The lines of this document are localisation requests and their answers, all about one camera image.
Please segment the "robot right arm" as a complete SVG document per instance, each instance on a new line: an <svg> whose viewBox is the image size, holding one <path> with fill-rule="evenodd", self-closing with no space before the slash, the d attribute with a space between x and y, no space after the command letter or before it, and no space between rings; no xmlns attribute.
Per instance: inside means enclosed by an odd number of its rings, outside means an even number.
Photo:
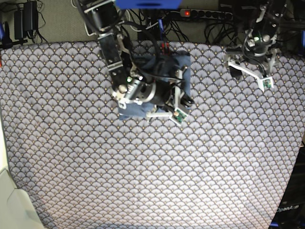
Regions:
<svg viewBox="0 0 305 229"><path fill-rule="evenodd" d="M77 0L75 5L86 28L98 36L112 80L112 96L122 110L131 104L151 104L174 112L194 104L184 89L186 68L180 68L174 56L161 54L154 36L141 25L138 28L152 42L155 56L148 63L136 57L128 36L121 32L125 25L137 26L125 20L125 10L117 10L112 0Z"/></svg>

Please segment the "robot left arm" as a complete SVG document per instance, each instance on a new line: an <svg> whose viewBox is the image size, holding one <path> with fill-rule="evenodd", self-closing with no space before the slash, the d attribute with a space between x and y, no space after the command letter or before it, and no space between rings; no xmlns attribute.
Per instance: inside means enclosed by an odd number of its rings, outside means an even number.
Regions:
<svg viewBox="0 0 305 229"><path fill-rule="evenodd" d="M229 55L241 55L242 60L259 67L263 78L268 75L264 65L271 65L267 53L276 44L277 30L286 9L285 0L234 0L232 13L245 32L241 45L228 48Z"/></svg>

